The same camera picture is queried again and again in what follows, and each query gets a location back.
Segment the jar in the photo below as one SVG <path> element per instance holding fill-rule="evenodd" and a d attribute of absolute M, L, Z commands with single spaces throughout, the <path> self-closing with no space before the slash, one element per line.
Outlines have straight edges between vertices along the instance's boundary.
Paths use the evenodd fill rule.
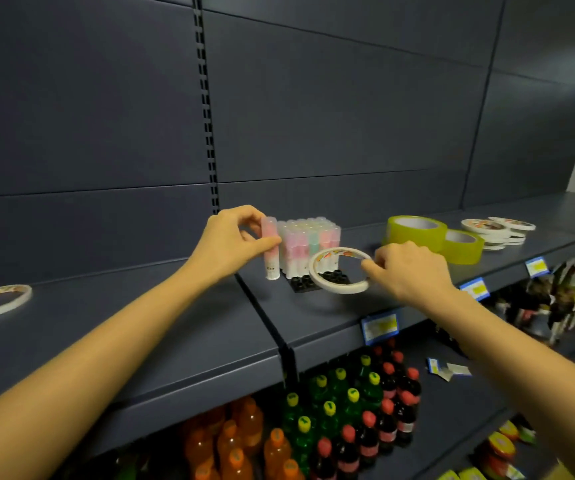
<path fill-rule="evenodd" d="M 516 447 L 507 436 L 498 431 L 492 433 L 488 437 L 481 457 L 483 474 L 491 480 L 504 480 L 515 454 Z"/>
<path fill-rule="evenodd" d="M 518 428 L 512 423 L 512 421 L 505 421 L 503 426 L 499 428 L 499 432 L 507 436 L 507 439 L 512 443 L 516 443 L 518 440 Z"/>

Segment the left hand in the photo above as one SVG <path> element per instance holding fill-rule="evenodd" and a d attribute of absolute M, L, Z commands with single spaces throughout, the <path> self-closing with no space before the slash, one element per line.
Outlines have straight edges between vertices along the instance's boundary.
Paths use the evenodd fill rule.
<path fill-rule="evenodd" d="M 239 226 L 247 226 L 261 235 L 262 217 L 265 214 L 251 205 L 223 209 L 211 216 L 186 266 L 210 283 L 235 274 L 249 260 L 281 243 L 279 236 L 255 239 L 239 229 Z"/>

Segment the hand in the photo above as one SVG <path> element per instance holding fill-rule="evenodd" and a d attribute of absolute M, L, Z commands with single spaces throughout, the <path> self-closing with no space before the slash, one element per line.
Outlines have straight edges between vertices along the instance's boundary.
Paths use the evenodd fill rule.
<path fill-rule="evenodd" d="M 235 274 L 249 260 L 281 243 L 279 236 L 255 239 L 239 229 L 247 226 L 261 235 L 262 217 L 265 214 L 251 205 L 223 209 L 211 216 L 186 266 L 207 278 L 209 284 Z"/>
<path fill-rule="evenodd" d="M 445 258 L 411 241 L 379 248 L 374 261 L 366 259 L 361 267 L 397 299 L 426 313 L 456 290 Z"/>

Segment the loose price tag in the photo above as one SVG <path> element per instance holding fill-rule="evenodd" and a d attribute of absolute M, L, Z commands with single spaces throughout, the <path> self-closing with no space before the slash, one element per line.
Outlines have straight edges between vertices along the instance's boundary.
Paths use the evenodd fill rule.
<path fill-rule="evenodd" d="M 485 286 L 483 278 L 476 278 L 475 280 L 467 282 L 466 284 L 461 285 L 460 289 L 467 291 L 476 301 L 480 301 L 490 295 L 490 292 L 487 290 L 487 286 Z"/>
<path fill-rule="evenodd" d="M 537 276 L 547 274 L 550 272 L 550 270 L 547 269 L 545 259 L 543 259 L 542 256 L 530 259 L 529 261 L 525 261 L 525 267 L 527 268 L 527 272 L 529 273 L 530 278 L 535 278 Z"/>
<path fill-rule="evenodd" d="M 361 330 L 365 345 L 394 337 L 399 333 L 395 312 L 383 312 L 376 315 L 368 315 L 361 320 Z"/>

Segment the right hand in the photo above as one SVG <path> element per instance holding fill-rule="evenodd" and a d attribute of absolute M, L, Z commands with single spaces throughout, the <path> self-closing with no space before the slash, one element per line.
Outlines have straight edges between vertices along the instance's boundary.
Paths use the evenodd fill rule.
<path fill-rule="evenodd" d="M 456 290 L 445 258 L 411 241 L 379 248 L 374 260 L 362 261 L 361 267 L 398 300 L 426 313 Z"/>

